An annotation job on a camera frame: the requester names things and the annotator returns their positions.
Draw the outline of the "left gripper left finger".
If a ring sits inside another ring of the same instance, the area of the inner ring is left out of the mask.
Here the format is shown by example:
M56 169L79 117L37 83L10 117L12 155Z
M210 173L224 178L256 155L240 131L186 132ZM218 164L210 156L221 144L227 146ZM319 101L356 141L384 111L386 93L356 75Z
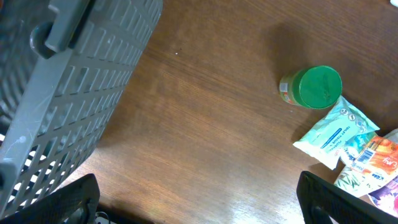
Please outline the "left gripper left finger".
M1 224L94 223L100 190L87 174L33 205L1 220Z

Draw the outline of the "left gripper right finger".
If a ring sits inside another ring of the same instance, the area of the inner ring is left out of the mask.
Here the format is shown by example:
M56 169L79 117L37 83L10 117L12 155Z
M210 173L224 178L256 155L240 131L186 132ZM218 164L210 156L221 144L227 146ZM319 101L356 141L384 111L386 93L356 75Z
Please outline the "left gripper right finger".
M309 171L296 189L305 223L394 224L397 218L339 189Z

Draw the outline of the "red purple tissue pack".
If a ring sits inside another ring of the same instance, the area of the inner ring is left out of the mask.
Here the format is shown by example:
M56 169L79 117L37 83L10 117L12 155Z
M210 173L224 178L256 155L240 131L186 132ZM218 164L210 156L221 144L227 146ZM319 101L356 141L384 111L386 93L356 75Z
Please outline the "red purple tissue pack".
M385 186L368 195L377 208L394 217L397 217L398 212L397 184L397 177L395 177Z

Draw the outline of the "white tube with cork cap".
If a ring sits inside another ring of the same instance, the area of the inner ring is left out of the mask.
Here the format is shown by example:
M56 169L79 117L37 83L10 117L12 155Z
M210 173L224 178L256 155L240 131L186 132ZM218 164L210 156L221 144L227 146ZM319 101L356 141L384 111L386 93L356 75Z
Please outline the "white tube with cork cap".
M355 136L346 143L341 154L341 160L345 164L345 167L335 180L335 185L355 197L362 197L363 195L381 188L380 185L367 183L361 174L351 168L354 160L359 156L365 145L374 136L378 135L376 133L367 133ZM397 130L395 129L391 131L382 138L386 138L397 143Z

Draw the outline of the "teal wipes packet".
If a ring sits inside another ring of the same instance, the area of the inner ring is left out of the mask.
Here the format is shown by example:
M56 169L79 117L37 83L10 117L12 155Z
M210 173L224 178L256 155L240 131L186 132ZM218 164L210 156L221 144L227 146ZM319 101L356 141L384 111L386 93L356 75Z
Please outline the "teal wipes packet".
M379 127L362 111L340 96L328 114L293 146L333 170L350 139L378 130Z

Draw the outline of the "orange snack packet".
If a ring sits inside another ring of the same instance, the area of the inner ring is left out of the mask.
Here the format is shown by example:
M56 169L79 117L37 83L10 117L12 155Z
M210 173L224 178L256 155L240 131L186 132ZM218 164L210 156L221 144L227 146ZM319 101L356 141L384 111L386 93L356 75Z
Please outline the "orange snack packet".
M374 136L351 168L361 174L367 183L383 187L397 176L397 143Z

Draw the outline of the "green bottle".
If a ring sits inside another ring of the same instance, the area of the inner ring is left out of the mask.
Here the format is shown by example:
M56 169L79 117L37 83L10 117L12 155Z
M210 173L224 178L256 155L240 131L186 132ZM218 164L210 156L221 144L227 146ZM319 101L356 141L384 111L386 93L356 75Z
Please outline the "green bottle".
M279 95L286 103L315 110L335 104L342 91L340 74L326 65L285 75L279 82Z

